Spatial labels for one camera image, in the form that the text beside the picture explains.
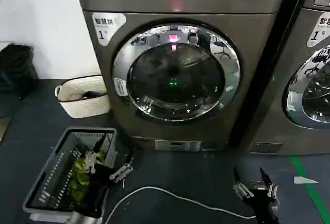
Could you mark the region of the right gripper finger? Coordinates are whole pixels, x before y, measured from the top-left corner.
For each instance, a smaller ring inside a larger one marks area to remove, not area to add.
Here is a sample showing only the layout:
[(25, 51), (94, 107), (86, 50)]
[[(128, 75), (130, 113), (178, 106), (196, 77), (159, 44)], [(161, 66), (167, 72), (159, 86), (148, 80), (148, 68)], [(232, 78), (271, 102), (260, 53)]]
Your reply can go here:
[(262, 180), (265, 183), (266, 189), (268, 191), (267, 196), (269, 198), (276, 199), (278, 185), (273, 184), (269, 175), (262, 168), (260, 168), (260, 173), (261, 173)]
[(233, 190), (240, 199), (250, 199), (254, 194), (240, 181), (240, 176), (236, 167), (234, 167), (235, 184)]

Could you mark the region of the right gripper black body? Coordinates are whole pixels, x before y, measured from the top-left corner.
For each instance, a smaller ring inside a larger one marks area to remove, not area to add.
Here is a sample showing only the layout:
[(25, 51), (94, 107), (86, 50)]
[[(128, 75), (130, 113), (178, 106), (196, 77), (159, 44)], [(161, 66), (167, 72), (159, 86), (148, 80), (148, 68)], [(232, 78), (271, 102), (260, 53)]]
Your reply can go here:
[(256, 216), (258, 224), (278, 224), (279, 218), (271, 208), (275, 199), (268, 197), (268, 191), (256, 189), (252, 191), (253, 197), (244, 197), (243, 202), (250, 206)]

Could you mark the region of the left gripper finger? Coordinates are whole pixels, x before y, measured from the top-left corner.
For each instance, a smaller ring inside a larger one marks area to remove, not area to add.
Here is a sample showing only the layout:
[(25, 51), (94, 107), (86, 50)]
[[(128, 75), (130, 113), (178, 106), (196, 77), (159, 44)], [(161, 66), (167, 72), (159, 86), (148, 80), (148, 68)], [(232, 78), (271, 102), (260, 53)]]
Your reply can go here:
[(86, 152), (86, 173), (95, 174), (96, 164), (103, 164), (104, 162), (104, 152), (101, 150), (104, 139), (100, 139), (95, 143), (91, 150)]
[(109, 180), (118, 183), (123, 181), (127, 175), (133, 170), (133, 161), (135, 157), (135, 149), (133, 149), (126, 158), (126, 163), (117, 169), (113, 174), (109, 176)]

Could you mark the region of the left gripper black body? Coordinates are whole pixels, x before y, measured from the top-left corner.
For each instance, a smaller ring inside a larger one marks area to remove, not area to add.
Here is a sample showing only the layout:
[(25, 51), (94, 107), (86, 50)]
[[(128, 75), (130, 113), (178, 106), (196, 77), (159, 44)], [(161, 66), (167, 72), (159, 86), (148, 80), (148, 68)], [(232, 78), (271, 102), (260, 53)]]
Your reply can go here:
[(113, 168), (104, 165), (95, 165), (95, 173), (90, 176), (87, 190), (88, 215), (93, 218), (100, 218), (102, 205), (106, 192), (111, 186), (110, 176), (114, 173)]

